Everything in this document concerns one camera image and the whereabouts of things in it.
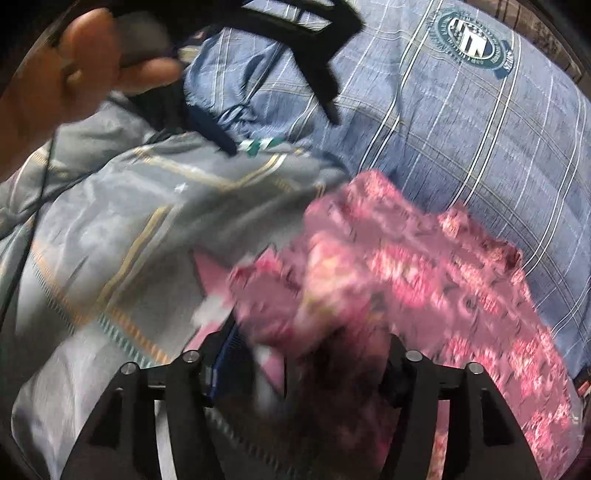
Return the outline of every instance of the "hand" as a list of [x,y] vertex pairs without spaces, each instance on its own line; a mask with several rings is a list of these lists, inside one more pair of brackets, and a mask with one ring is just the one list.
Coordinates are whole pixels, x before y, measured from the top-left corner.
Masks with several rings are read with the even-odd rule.
[[173,59],[121,69],[120,56],[115,20],[103,8],[74,20],[57,48],[30,52],[0,98],[0,177],[18,168],[60,124],[96,112],[111,90],[134,95],[173,83],[182,73]]

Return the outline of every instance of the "wrinkled fabric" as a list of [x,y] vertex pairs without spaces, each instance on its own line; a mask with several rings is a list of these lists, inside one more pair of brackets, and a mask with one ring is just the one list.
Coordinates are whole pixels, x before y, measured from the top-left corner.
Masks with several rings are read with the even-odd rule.
[[[377,386],[392,332],[435,363],[481,363],[543,478],[564,472],[580,447],[580,403],[519,250],[461,206],[424,214],[377,172],[313,202],[304,224],[289,248],[236,267],[230,289],[247,337],[298,362],[325,433],[384,461],[395,418]],[[443,469],[444,407],[439,420],[430,479]]]
[[[470,5],[351,3],[366,28],[330,62],[339,126],[329,124],[288,50],[234,29],[204,43],[187,71],[189,102],[239,139],[283,137],[352,176],[381,170],[426,212],[461,200],[523,252],[538,314],[575,377],[591,362],[589,101],[531,43]],[[250,5],[286,18],[297,10]],[[467,12],[511,46],[508,77],[442,49],[434,24],[444,9]],[[301,23],[324,25],[308,13]]]
[[[123,363],[167,364],[194,335],[204,296],[190,249],[233,265],[269,242],[285,245],[308,203],[347,179],[285,144],[229,158],[198,134],[150,144],[156,133],[111,102],[59,130],[31,255],[0,335],[0,421],[44,478],[60,477]],[[0,185],[0,296],[22,255],[46,158],[40,149]],[[174,479],[168,460],[170,447],[165,480]]]

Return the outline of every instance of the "bedding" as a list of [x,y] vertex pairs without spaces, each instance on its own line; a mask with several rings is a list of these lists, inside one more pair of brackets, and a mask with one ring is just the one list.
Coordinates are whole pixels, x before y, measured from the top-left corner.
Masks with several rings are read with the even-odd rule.
[[[237,140],[238,156],[193,132],[154,129],[125,99],[60,129],[32,255],[0,336],[1,420],[40,472],[59,477],[120,364],[165,364],[192,337],[204,295],[190,249],[229,267],[271,243],[281,248],[314,198],[369,168],[427,212],[465,203],[491,235],[522,250],[532,299],[569,373],[589,363],[588,101],[527,40],[464,3],[356,7],[368,27],[333,62],[339,127],[329,128],[289,52],[222,30],[191,64],[185,89]],[[46,157],[37,151],[0,186],[0,295]],[[231,469],[235,457],[226,457]],[[289,476],[276,471],[254,478]]]
[[329,125],[289,51],[230,29],[189,67],[188,102],[238,140],[283,137],[352,176],[381,170],[426,212],[463,202],[523,252],[538,314],[576,376],[591,359],[589,101],[529,41],[462,2],[355,7],[366,28],[332,61],[340,126]]

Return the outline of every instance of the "plaid fabric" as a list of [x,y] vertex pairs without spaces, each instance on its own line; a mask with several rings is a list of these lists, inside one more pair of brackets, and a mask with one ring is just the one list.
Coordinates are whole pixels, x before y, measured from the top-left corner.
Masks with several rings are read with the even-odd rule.
[[563,45],[545,23],[518,0],[464,0],[495,17],[532,42],[544,55],[561,68],[591,98],[589,73],[583,63]]
[[[208,40],[189,68],[189,102],[239,138],[283,137],[351,175],[380,169],[428,212],[467,204],[489,232],[523,251],[538,312],[576,375],[591,359],[589,102],[531,43],[462,2],[355,6],[366,28],[332,62],[341,126],[327,123],[290,52],[277,59],[274,42],[234,30]],[[436,42],[441,9],[462,10],[506,41],[510,75],[499,79]],[[309,14],[302,22],[322,25]]]

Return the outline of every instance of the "finger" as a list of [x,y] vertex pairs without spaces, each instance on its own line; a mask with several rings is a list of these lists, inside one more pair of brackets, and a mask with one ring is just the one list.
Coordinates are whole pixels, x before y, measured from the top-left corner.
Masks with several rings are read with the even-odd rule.
[[62,36],[60,54],[77,68],[67,82],[70,97],[64,99],[70,107],[68,120],[91,115],[119,75],[121,54],[111,13],[101,8],[74,20]]
[[148,60],[121,70],[115,88],[129,95],[137,95],[176,82],[182,72],[183,67],[177,60]]

